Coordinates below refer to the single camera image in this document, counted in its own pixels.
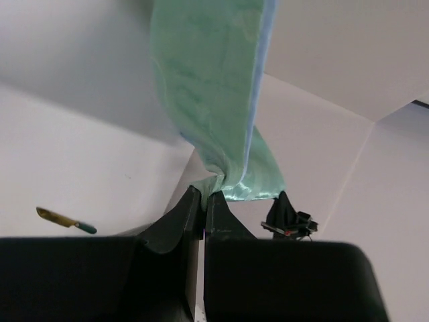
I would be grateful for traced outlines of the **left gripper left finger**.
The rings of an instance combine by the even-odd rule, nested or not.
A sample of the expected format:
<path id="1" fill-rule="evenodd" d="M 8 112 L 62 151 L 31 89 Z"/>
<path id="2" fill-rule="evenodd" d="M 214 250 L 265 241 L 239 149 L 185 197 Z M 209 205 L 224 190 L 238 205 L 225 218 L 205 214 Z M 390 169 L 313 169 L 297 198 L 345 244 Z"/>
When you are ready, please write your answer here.
<path id="1" fill-rule="evenodd" d="M 200 193 L 141 233 L 4 237 L 2 321 L 193 321 Z"/>

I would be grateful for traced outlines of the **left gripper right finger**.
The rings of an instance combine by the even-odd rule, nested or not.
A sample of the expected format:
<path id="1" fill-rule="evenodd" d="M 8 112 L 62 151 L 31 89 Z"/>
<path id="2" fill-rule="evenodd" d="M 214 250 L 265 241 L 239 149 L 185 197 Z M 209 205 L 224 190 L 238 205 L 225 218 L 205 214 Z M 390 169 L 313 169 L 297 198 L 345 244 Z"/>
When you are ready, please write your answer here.
<path id="1" fill-rule="evenodd" d="M 387 321 L 360 248 L 256 238 L 222 193 L 207 205 L 204 307 L 209 321 Z"/>

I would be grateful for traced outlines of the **teal patterned cloth napkin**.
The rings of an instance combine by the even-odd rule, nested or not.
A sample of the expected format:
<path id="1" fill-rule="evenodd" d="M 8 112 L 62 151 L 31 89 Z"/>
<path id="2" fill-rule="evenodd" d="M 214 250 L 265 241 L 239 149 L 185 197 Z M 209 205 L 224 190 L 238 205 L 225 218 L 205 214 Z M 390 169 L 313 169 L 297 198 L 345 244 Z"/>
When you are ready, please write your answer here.
<path id="1" fill-rule="evenodd" d="M 162 106 L 210 176 L 202 201 L 273 199 L 286 184 L 255 116 L 275 1 L 156 1 L 151 61 Z"/>

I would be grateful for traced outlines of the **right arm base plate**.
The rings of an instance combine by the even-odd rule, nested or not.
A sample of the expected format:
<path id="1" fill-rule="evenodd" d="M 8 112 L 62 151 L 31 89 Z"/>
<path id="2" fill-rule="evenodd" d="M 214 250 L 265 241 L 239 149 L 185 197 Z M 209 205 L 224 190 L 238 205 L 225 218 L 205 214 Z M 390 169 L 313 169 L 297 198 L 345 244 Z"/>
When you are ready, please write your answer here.
<path id="1" fill-rule="evenodd" d="M 318 223 L 312 216 L 302 211 L 296 211 L 286 192 L 282 191 L 267 214 L 261 226 L 273 233 L 274 239 L 300 241 L 318 231 Z"/>

